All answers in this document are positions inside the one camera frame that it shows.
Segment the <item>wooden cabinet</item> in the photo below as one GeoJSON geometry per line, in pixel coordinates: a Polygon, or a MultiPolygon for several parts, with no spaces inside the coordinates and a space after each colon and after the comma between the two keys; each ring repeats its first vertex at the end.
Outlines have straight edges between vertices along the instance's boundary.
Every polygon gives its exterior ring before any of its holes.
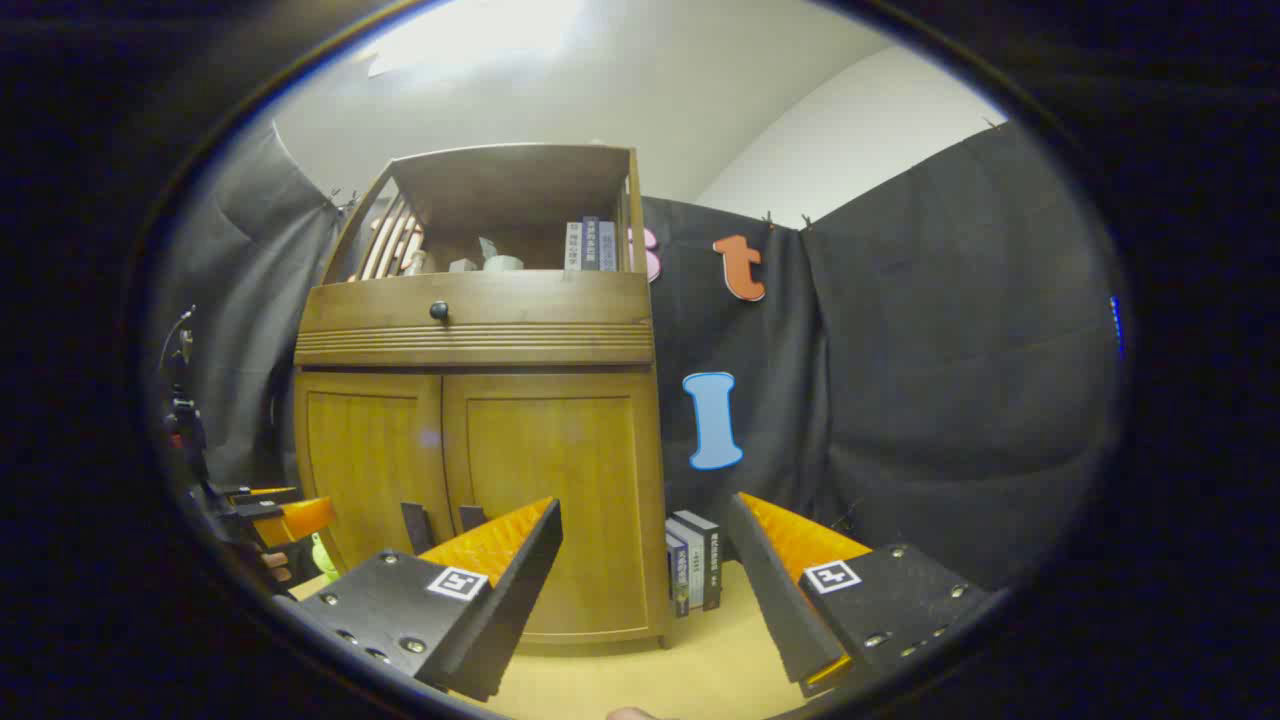
{"type": "Polygon", "coordinates": [[[653,320],[644,243],[626,243],[641,213],[630,149],[392,160],[311,290],[293,356],[300,474],[333,498],[324,539],[339,568],[411,551],[402,502],[421,503],[440,541],[462,530],[460,505],[494,518],[550,495],[564,541],[524,641],[667,632],[653,320]],[[564,223],[584,217],[614,223],[616,272],[563,268],[564,223]],[[399,270],[415,250],[434,269],[480,260],[477,237],[526,269],[399,270]],[[357,273],[337,256],[358,256],[357,273]]]}
{"type": "Polygon", "coordinates": [[[444,461],[454,507],[486,516],[561,498],[564,542],[526,642],[654,634],[666,618],[663,493],[648,373],[444,378],[444,461]],[[645,592],[645,588],[662,588],[645,592]]]}

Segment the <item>wooden floor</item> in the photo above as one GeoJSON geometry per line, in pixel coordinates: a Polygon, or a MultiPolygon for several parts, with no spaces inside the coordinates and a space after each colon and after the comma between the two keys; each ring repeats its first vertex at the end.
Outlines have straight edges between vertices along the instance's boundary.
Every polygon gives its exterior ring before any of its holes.
{"type": "MultiPolygon", "coordinates": [[[[489,702],[451,694],[517,720],[604,720],[626,706],[655,717],[751,719],[799,707],[804,696],[787,682],[742,565],[721,568],[721,607],[675,620],[668,650],[654,641],[521,650],[489,702]]],[[[317,578],[294,596],[306,597],[324,583],[317,578]]]]}

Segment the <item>stack of books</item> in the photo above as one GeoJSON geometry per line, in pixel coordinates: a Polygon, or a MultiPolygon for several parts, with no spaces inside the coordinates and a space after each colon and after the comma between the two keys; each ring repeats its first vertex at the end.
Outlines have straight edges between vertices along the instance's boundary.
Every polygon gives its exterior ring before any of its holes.
{"type": "Polygon", "coordinates": [[[719,525],[680,510],[667,520],[667,562],[676,618],[692,609],[716,610],[721,601],[719,525]]]}
{"type": "Polygon", "coordinates": [[[618,270],[617,234],[611,220],[588,215],[564,225],[566,270],[618,270]]]}

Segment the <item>black fabric backdrop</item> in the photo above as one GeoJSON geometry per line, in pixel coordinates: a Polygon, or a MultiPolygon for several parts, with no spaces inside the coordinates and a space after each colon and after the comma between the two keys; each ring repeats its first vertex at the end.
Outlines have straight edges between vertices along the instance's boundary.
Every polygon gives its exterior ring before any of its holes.
{"type": "MultiPolygon", "coordinates": [[[[174,236],[157,332],[198,305],[215,482],[296,484],[292,343],[342,213],[274,127],[214,177],[174,236]]],[[[914,543],[988,588],[1050,547],[1107,438],[1115,328],[1101,232],[1011,123],[804,231],[658,199],[644,210],[663,266],[650,287],[669,510],[714,519],[745,491],[864,543],[914,543]],[[730,234],[763,256],[759,302],[724,287],[712,242],[730,234]],[[745,455],[699,471],[681,382],[712,370],[736,378],[745,455]]]]}

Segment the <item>cabinet door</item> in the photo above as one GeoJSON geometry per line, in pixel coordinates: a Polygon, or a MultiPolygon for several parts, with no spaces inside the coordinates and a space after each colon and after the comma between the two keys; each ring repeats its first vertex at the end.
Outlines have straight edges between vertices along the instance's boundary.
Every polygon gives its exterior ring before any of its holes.
{"type": "Polygon", "coordinates": [[[426,509],[436,542],[453,537],[440,450],[440,377],[300,372],[298,474],[333,498],[325,544],[339,570],[388,547],[411,552],[401,502],[426,509]]]}
{"type": "Polygon", "coordinates": [[[657,405],[649,373],[445,375],[454,512],[479,505],[494,518],[548,495],[561,501],[564,539],[525,642],[666,632],[657,405]]]}

